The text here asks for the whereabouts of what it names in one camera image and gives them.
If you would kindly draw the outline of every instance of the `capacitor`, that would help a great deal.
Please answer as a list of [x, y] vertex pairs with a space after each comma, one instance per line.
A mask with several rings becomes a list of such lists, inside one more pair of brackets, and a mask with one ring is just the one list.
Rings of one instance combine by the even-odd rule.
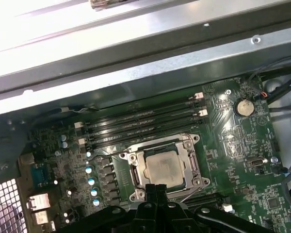
[[95, 197], [95, 196], [97, 196], [97, 194], [98, 194], [98, 188], [93, 188], [92, 190], [91, 190], [91, 195], [93, 196], [93, 197]]
[[89, 178], [88, 179], [88, 184], [89, 185], [94, 185], [95, 184], [95, 179], [94, 178]]
[[54, 154], [55, 154], [55, 156], [60, 156], [62, 153], [59, 150], [57, 150], [54, 152]]
[[54, 185], [58, 185], [60, 182], [64, 181], [63, 178], [57, 178], [53, 181]]
[[235, 103], [234, 111], [241, 117], [248, 117], [254, 112], [254, 104], [252, 101], [244, 99]]
[[77, 190], [78, 190], [78, 189], [77, 189], [76, 187], [69, 188], [69, 189], [67, 189], [67, 194], [68, 194], [69, 196], [71, 196], [73, 193], [76, 193]]
[[60, 136], [60, 140], [62, 141], [62, 142], [64, 142], [64, 141], [66, 141], [67, 140], [67, 136], [66, 135], [61, 135]]
[[68, 217], [70, 214], [72, 214], [72, 212], [73, 212], [72, 208], [68, 209], [66, 212], [64, 212], [64, 217]]
[[99, 206], [99, 204], [100, 204], [100, 198], [96, 198], [95, 200], [93, 200], [94, 206]]
[[86, 172], [87, 174], [91, 174], [92, 171], [93, 171], [93, 169], [92, 169], [90, 166], [88, 166], [88, 167], [85, 169], [85, 172]]
[[62, 148], [68, 148], [68, 143], [67, 142], [62, 142]]

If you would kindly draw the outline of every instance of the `perforated metal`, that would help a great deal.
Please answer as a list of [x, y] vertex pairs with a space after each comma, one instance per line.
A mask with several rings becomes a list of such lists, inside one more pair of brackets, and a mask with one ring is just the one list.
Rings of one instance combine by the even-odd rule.
[[0, 233], [27, 233], [15, 179], [0, 184]]

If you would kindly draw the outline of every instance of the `metal edge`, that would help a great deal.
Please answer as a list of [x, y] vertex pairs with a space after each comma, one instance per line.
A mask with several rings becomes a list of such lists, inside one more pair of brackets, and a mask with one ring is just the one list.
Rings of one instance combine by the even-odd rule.
[[[256, 11], [264, 7], [276, 6], [278, 4], [282, 7], [284, 7], [285, 4], [291, 5], [290, 0], [254, 0], [242, 2], [241, 4], [236, 1], [237, 0], [232, 0], [232, 2], [229, 1], [228, 3], [233, 5], [233, 7], [227, 7], [225, 2], [219, 0], [195, 1], [2, 51], [0, 52], [0, 75], [41, 66], [90, 51], [105, 49], [138, 38], [188, 27], [192, 24], [209, 23], [215, 19], [231, 17], [239, 13], [244, 14], [245, 12]], [[284, 10], [280, 11], [280, 17], [278, 17], [277, 12], [277, 21], [282, 21], [284, 12]], [[288, 12], [291, 18], [291, 6]], [[145, 54], [145, 51], [141, 51], [141, 53], [140, 51], [138, 52], [138, 55]], [[22, 59], [15, 62], [15, 58], [18, 57]], [[112, 56], [109, 56], [108, 59], [104, 59], [104, 61], [99, 62], [100, 65], [106, 62], [114, 62], [114, 60], [109, 61], [109, 59], [112, 60]], [[93, 67], [95, 60], [97, 62], [97, 56], [87, 59], [87, 63], [91, 64], [89, 67]], [[71, 65], [71, 63], [72, 62], [66, 63], [65, 68]], [[1, 64], [9, 64], [9, 66], [5, 66], [5, 69], [2, 69]], [[63, 75], [63, 69], [49, 69], [47, 73], [48, 75], [51, 74], [53, 77], [58, 77]]]
[[[269, 50], [274, 47], [277, 48], [276, 54], [269, 53]], [[240, 55], [257, 53], [259, 53], [259, 56], [256, 56], [254, 60], [250, 60], [250, 63], [244, 64], [243, 61], [240, 63]], [[126, 99], [117, 98], [116, 100], [113, 100], [106, 96], [106, 98], [109, 98], [110, 101], [112, 101], [112, 105], [117, 105], [123, 103], [122, 101], [133, 101], [146, 98], [147, 95], [157, 95], [164, 93], [164, 91], [175, 90], [175, 86], [168, 86], [168, 83], [165, 82], [174, 76], [183, 76], [184, 72], [186, 79], [178, 80], [177, 88], [185, 88], [194, 84], [202, 84], [217, 79], [231, 77], [244, 71], [244, 69], [250, 71], [257, 68], [261, 63], [266, 62], [264, 60], [266, 58], [267, 60], [274, 60], [278, 57], [287, 55], [291, 55], [291, 28], [262, 35], [259, 44], [252, 44], [251, 38], [248, 38], [124, 70], [102, 74], [77, 82], [30, 92], [26, 95], [0, 100], [0, 114], [49, 102], [47, 105], [34, 107], [35, 110], [33, 112], [38, 114], [41, 111], [43, 112], [52, 108], [52, 106], [53, 108], [56, 108], [62, 106], [64, 103], [67, 104], [71, 102], [72, 98], [76, 95], [80, 95], [78, 100], [95, 101], [95, 98], [102, 94], [101, 91], [105, 92], [105, 88], [111, 88], [115, 85], [123, 85], [126, 86], [128, 90], [133, 90], [132, 96], [127, 97]], [[226, 67], [223, 62], [226, 60], [234, 63], [234, 65], [232, 67]], [[196, 78], [196, 72], [198, 70], [200, 71], [200, 74], [203, 74], [203, 79]], [[142, 88], [145, 88], [148, 87], [148, 85], [153, 84], [161, 87], [161, 89], [153, 89], [151, 93], [141, 92], [139, 90], [141, 86]], [[110, 102], [106, 102], [99, 107], [107, 107], [106, 104], [109, 104], [110, 106]], [[22, 113], [13, 113], [13, 117], [21, 115], [26, 115], [26, 111], [22, 111]]]

